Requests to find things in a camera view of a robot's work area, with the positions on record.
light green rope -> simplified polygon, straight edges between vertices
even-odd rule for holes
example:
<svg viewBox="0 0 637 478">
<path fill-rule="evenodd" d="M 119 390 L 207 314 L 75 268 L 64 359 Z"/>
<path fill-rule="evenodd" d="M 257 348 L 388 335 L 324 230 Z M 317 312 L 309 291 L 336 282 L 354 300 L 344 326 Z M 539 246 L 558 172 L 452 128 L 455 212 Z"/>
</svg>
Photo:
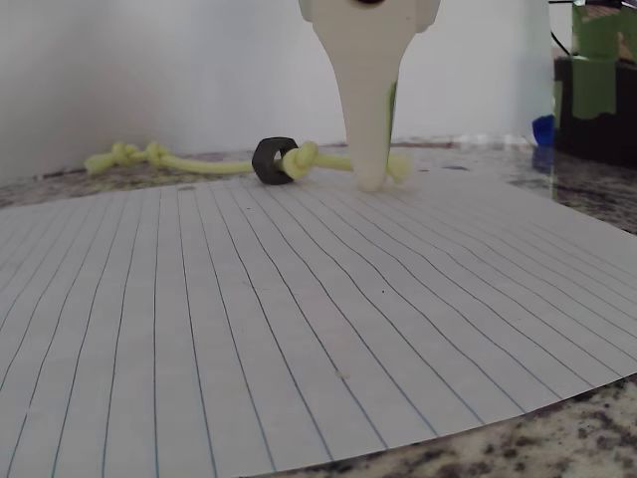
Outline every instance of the light green rope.
<svg viewBox="0 0 637 478">
<path fill-rule="evenodd" d="M 84 166 L 90 175 L 102 174 L 115 165 L 132 166 L 148 162 L 155 167 L 170 167 L 181 171 L 200 174 L 241 174 L 254 172 L 250 161 L 207 162 L 184 159 L 170 152 L 166 146 L 152 142 L 142 151 L 133 144 L 116 143 L 110 152 L 96 154 L 88 158 Z M 299 149 L 288 152 L 278 167 L 292 179 L 299 179 L 310 173 L 313 167 L 325 167 L 340 171 L 352 171 L 348 157 L 330 156 L 319 152 L 319 147 L 311 141 Z M 390 154 L 387 173 L 395 183 L 404 182 L 413 168 L 413 159 L 408 154 Z"/>
</svg>

countertop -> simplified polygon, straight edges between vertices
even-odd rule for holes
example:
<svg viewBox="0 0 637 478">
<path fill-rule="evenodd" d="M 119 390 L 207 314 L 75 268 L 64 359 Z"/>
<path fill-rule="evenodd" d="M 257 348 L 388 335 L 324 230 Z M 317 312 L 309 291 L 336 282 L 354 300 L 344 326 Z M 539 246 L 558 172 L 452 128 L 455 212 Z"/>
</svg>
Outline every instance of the countertop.
<svg viewBox="0 0 637 478">
<path fill-rule="evenodd" d="M 399 143 L 418 170 L 471 170 L 577 209 L 637 234 L 637 171 L 533 149 L 518 142 L 469 146 L 453 141 Z M 322 148 L 344 153 L 342 146 Z M 248 151 L 201 155 L 248 160 Z M 81 171 L 0 185 L 0 208 L 223 176 L 154 170 L 146 164 L 89 178 Z M 637 478 L 637 375 L 537 412 L 458 435 L 323 466 L 288 478 Z"/>
</svg>

white 3d printed part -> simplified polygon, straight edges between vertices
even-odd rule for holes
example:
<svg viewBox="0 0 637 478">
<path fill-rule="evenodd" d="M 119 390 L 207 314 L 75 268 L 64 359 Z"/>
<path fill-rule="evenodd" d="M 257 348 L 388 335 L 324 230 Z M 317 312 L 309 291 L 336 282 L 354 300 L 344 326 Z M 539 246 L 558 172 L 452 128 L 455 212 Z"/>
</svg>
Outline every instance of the white 3d printed part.
<svg viewBox="0 0 637 478">
<path fill-rule="evenodd" d="M 386 178 L 402 57 L 436 19 L 440 0 L 300 0 L 336 74 L 349 154 L 360 186 Z"/>
</svg>

white wall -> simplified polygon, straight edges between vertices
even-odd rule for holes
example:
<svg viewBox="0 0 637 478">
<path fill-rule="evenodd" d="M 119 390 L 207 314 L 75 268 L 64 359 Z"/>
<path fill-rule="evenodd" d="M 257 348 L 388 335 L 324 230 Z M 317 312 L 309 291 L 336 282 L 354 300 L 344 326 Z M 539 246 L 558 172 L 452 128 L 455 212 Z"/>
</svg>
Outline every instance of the white wall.
<svg viewBox="0 0 637 478">
<path fill-rule="evenodd" d="M 527 132 L 551 109 L 547 16 L 545 0 L 443 0 L 404 59 L 395 135 Z M 268 135 L 344 139 L 297 0 L 0 0 L 0 177 L 119 139 L 185 153 Z"/>
<path fill-rule="evenodd" d="M 572 24 L 570 5 L 555 4 L 550 6 L 550 28 L 568 50 L 573 43 Z"/>
</svg>

sheet of paper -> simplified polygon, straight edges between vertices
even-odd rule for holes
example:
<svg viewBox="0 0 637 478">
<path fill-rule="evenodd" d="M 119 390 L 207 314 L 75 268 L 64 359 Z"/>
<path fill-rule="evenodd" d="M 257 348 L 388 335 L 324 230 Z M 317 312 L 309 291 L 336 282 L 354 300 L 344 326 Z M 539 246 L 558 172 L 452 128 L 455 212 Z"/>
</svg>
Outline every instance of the sheet of paper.
<svg viewBox="0 0 637 478">
<path fill-rule="evenodd" d="M 0 475 L 233 477 L 637 372 L 637 239 L 492 179 L 253 177 L 0 211 Z"/>
</svg>

